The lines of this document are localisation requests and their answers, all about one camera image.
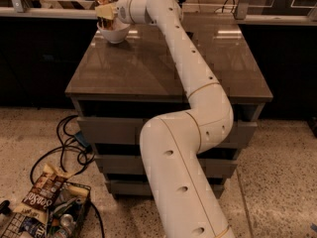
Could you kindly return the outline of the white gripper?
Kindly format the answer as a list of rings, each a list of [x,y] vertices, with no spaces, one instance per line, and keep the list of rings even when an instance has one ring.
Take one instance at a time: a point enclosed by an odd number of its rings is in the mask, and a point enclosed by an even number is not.
[[[121,22],[125,24],[134,24],[134,20],[130,12],[132,1],[133,0],[118,0],[116,2],[116,6],[114,3],[99,5],[95,8],[96,15],[99,18],[107,20],[113,20],[116,15],[118,15]]]

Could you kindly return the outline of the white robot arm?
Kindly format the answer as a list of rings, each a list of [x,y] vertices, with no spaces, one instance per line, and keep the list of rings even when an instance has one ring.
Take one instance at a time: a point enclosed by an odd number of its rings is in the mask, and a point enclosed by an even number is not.
[[[221,144],[234,115],[225,90],[181,26],[175,0],[96,0],[111,24],[151,24],[162,32],[190,108],[150,119],[140,149],[166,238],[235,238],[197,155]]]

